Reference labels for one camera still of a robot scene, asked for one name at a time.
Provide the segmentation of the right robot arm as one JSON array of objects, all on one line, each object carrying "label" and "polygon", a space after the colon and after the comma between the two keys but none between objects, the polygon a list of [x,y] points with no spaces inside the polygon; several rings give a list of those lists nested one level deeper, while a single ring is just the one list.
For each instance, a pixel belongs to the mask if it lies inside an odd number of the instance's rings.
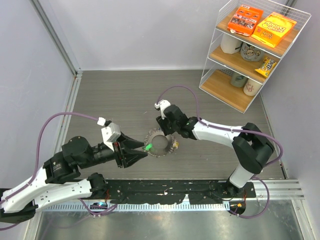
[{"label": "right robot arm", "polygon": [[261,173],[275,151],[267,135],[253,123],[226,126],[196,116],[187,117],[178,106],[167,100],[154,104],[160,116],[156,121],[165,135],[179,134],[185,139],[210,141],[234,150],[239,164],[226,181],[226,192],[238,197],[245,184]]}]

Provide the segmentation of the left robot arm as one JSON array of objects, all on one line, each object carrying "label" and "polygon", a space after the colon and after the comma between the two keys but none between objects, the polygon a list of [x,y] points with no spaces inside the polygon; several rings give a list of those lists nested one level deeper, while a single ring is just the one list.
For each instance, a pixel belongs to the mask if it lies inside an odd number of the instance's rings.
[{"label": "left robot arm", "polygon": [[0,190],[0,221],[19,224],[30,220],[37,212],[69,200],[101,199],[108,190],[102,174],[75,181],[80,171],[99,164],[115,161],[119,168],[128,168],[148,156],[141,151],[144,143],[124,134],[111,143],[91,146],[82,136],[73,137],[62,146],[30,178],[19,186]]}]

